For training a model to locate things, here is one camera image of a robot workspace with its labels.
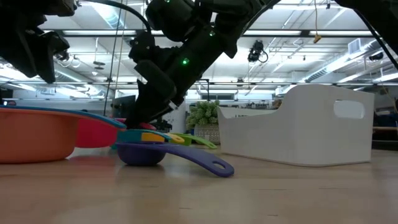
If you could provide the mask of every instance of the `hanging cord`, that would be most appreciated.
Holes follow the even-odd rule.
[[[123,24],[126,24],[126,17],[127,17],[127,11],[124,11],[124,20],[123,20]],[[121,44],[120,44],[120,53],[119,53],[119,64],[118,64],[118,72],[117,72],[117,74],[116,74],[116,85],[115,85],[115,87],[114,87],[114,96],[113,96],[113,101],[114,101],[114,99],[116,99],[116,92],[118,91],[118,81],[119,81],[119,71],[120,71],[120,64],[121,64],[121,62],[122,62],[122,49],[123,49],[123,37],[124,37],[124,30],[125,29],[123,29],[123,31],[122,31],[122,42],[121,42]]]
[[[119,25],[120,25],[120,15],[122,14],[122,8],[119,9],[119,19],[118,19],[118,24],[116,26],[116,33],[119,31]],[[114,60],[114,53],[116,50],[116,42],[118,41],[118,36],[115,35],[114,37],[114,42],[113,42],[113,51],[112,51],[112,59],[111,59],[111,71],[109,73],[108,77],[108,87],[106,89],[106,94],[105,94],[105,105],[104,105],[104,116],[106,116],[106,104],[108,102],[108,95],[109,95],[109,89],[111,88],[111,82],[112,82],[112,70],[113,70],[113,60]]]
[[[318,34],[318,8],[317,8],[317,0],[313,0],[315,5],[315,38],[313,43],[316,44],[322,38],[321,35]]]
[[[116,1],[110,1],[110,0],[85,0],[85,1],[105,4],[108,6],[118,7],[120,9],[129,11],[132,14],[134,14],[135,16],[137,16],[139,20],[141,20],[141,22],[145,25],[147,32],[151,34],[150,25],[149,25],[148,21],[144,18],[144,16],[142,16],[141,13],[137,12],[135,9],[123,4],[122,3],[123,1],[122,2],[116,2]]]
[[[268,59],[269,59],[268,54],[267,54],[267,52],[264,49],[262,50],[262,53],[267,56],[267,59],[264,60],[264,61],[259,59],[258,61],[261,62],[261,63],[266,63],[268,61]]]

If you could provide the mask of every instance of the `orange bowl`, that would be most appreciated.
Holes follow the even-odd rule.
[[[68,157],[75,148],[78,122],[82,118],[94,119],[62,110],[0,107],[0,164]]]

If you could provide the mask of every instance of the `red bowl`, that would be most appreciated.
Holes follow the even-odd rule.
[[[118,128],[111,127],[97,120],[79,120],[76,147],[97,148],[108,147],[116,142]]]

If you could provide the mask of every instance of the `ceiling light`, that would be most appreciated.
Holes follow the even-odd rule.
[[[65,30],[65,35],[136,35],[134,30]]]
[[[35,88],[33,88],[33,87],[29,86],[29,85],[25,85],[25,84],[18,84],[18,85],[8,84],[8,85],[13,86],[13,87],[17,87],[17,88],[22,88],[24,90],[36,91]]]
[[[390,75],[383,75],[380,78],[374,79],[373,83],[385,82],[385,81],[393,80],[393,79],[396,79],[396,78],[398,78],[398,73],[393,73],[393,74],[390,74]]]
[[[0,68],[0,77],[11,78],[13,80],[31,80],[30,78],[26,77],[26,75],[24,75],[22,72],[7,67]]]
[[[342,79],[342,80],[340,80],[340,81],[337,81],[337,82],[338,82],[338,83],[348,82],[348,81],[354,80],[354,79],[356,79],[356,78],[358,78],[358,77],[360,77],[360,76],[361,76],[361,75],[359,75],[359,74],[350,75],[350,76],[348,76],[348,77],[346,77],[346,78],[344,78],[344,79]]]
[[[152,30],[151,33],[153,35],[163,35],[163,32],[161,30]]]
[[[301,30],[247,30],[243,35],[300,35]]]
[[[310,35],[315,36],[316,31],[310,31]],[[370,31],[366,30],[319,30],[318,35],[372,35]]]
[[[331,8],[343,8],[341,6],[331,5]],[[295,10],[295,11],[304,11],[304,10],[314,10],[315,6],[298,6],[292,4],[276,4],[272,7],[272,9],[284,9],[284,10]]]
[[[60,70],[56,70],[56,72],[58,72],[59,74],[64,75],[64,76],[66,76],[66,77],[72,79],[73,81],[81,82],[80,79],[75,78],[75,77],[73,77],[73,76],[71,76],[71,75],[68,75],[68,74],[66,74],[66,73],[64,73],[64,72],[61,72]]]

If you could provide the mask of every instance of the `white plastic bin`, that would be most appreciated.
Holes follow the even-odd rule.
[[[224,153],[297,166],[371,160],[374,95],[299,85],[278,110],[218,108]]]

